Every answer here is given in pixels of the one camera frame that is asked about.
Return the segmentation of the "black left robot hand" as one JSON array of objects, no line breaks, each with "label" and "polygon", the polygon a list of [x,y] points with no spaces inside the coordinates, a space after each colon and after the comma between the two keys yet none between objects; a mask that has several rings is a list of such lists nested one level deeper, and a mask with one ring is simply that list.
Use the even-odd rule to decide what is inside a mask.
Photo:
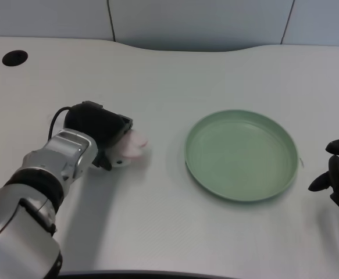
[{"label": "black left robot hand", "polygon": [[98,147],[93,165],[110,171],[112,159],[108,158],[106,151],[114,147],[131,130],[133,120],[110,112],[100,104],[84,101],[69,109],[63,126],[93,138]]}]

